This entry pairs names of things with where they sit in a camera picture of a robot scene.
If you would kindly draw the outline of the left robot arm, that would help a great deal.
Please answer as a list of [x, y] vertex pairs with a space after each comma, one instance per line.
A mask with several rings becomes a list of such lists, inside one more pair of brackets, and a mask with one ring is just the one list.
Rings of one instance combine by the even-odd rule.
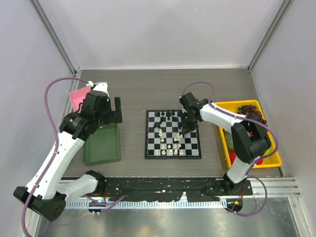
[[54, 131], [56, 142], [42, 166], [26, 186], [17, 187], [13, 195], [27, 208], [49, 222], [55, 221], [66, 205], [85, 194], [101, 196], [106, 189], [105, 177], [88, 171], [82, 177], [63, 186], [59, 182], [77, 151], [101, 125], [121, 123], [120, 97], [115, 97], [116, 109], [112, 110], [107, 82], [87, 85], [80, 111], [63, 118]]

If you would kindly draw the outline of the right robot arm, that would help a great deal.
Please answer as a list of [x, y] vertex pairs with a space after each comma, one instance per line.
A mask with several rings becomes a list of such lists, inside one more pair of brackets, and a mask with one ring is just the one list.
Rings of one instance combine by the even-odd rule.
[[199, 122], [210, 122], [232, 136], [236, 158], [224, 174], [222, 190], [234, 195], [242, 187], [250, 170], [271, 147], [267, 127], [254, 114], [243, 116], [223, 109], [208, 99], [198, 100], [192, 93], [179, 98], [182, 105], [181, 123], [183, 134], [198, 128]]

